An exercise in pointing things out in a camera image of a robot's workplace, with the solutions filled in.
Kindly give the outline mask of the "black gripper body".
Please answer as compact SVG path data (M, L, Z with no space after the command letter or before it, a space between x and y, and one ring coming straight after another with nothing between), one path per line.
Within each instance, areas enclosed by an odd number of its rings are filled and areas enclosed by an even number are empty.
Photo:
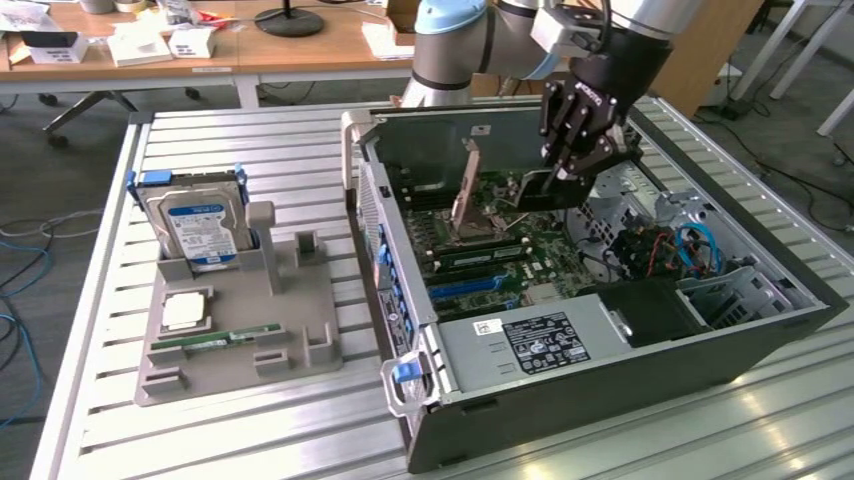
M577 33L573 41L589 56L571 61L574 89L586 97L571 115L575 143L593 143L614 125L623 126L630 108L647 92L673 51L673 42L611 27L607 38Z

